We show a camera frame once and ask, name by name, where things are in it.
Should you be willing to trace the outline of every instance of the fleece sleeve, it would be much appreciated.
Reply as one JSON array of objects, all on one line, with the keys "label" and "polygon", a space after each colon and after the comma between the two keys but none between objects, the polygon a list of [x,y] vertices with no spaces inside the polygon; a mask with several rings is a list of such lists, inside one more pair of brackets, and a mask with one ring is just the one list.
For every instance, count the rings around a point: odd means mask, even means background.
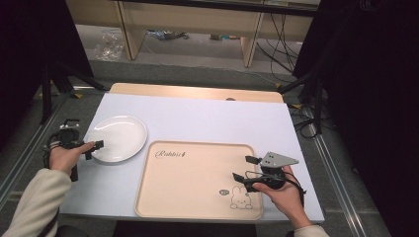
[{"label": "fleece sleeve", "polygon": [[294,237],[328,237],[323,228],[318,225],[310,225],[297,229]]},{"label": "fleece sleeve", "polygon": [[[3,237],[38,236],[54,218],[71,188],[71,180],[61,171],[42,169],[26,187],[9,229]],[[54,236],[56,223],[47,236]]]}]

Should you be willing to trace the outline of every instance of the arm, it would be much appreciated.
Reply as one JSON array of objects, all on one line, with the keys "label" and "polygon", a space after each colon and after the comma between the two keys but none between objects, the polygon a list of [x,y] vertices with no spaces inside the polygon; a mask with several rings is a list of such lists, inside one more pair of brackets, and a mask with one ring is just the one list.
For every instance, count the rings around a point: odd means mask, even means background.
[{"label": "arm", "polygon": [[[284,171],[290,174],[293,173],[290,166],[284,167]],[[286,177],[296,182],[293,176],[286,174]],[[253,188],[269,196],[277,209],[287,216],[295,229],[295,237],[328,236],[320,226],[313,225],[308,219],[299,200],[298,190],[294,185],[286,183],[281,189],[273,190],[264,184],[256,183],[253,184]]]},{"label": "arm", "polygon": [[[28,184],[3,236],[38,236],[55,217],[65,193],[71,188],[71,168],[79,156],[93,146],[94,142],[89,142],[71,150],[53,148],[49,159],[51,169],[38,171]],[[56,224],[47,236],[55,232]]]}]

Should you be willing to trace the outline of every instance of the logo on tray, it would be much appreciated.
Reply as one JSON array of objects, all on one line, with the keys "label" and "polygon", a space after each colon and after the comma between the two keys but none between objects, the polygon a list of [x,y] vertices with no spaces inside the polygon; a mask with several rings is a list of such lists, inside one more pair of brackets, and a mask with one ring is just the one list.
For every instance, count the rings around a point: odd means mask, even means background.
[{"label": "logo on tray", "polygon": [[165,157],[184,157],[186,152],[179,152],[179,151],[166,151],[160,150],[155,153],[156,158],[165,158]]}]

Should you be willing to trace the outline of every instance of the person's left hand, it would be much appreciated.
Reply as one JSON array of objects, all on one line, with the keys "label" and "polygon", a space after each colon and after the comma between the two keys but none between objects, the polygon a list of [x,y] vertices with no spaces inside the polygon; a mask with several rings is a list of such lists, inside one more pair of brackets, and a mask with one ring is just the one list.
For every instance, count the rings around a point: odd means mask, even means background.
[{"label": "person's left hand", "polygon": [[50,169],[63,171],[70,176],[71,169],[77,164],[80,155],[92,149],[93,146],[95,146],[94,141],[73,149],[65,149],[60,146],[54,147],[49,156]]}]

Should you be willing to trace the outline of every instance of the white plate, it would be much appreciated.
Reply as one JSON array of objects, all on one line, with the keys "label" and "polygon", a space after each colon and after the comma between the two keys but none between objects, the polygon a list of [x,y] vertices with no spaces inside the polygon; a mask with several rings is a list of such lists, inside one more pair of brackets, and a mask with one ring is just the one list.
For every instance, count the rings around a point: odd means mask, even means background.
[{"label": "white plate", "polygon": [[88,140],[104,140],[104,147],[92,152],[104,162],[119,162],[135,155],[147,139],[144,123],[134,117],[118,116],[103,120],[90,132]]}]

